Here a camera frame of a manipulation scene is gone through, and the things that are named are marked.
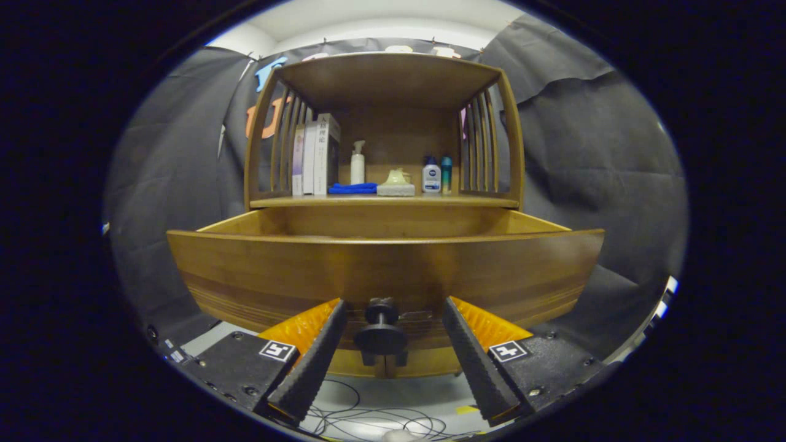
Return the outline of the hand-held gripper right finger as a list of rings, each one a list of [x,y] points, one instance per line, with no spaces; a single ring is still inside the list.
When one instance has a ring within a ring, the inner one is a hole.
[[[489,425],[552,414],[620,368],[553,328],[523,330],[455,297],[445,300],[442,322]]]

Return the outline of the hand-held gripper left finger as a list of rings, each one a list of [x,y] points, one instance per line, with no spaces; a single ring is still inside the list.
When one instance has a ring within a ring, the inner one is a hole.
[[[199,352],[181,345],[175,363],[215,394],[255,414],[298,425],[305,419],[342,339],[346,302],[335,298],[298,314],[228,303],[234,330]]]

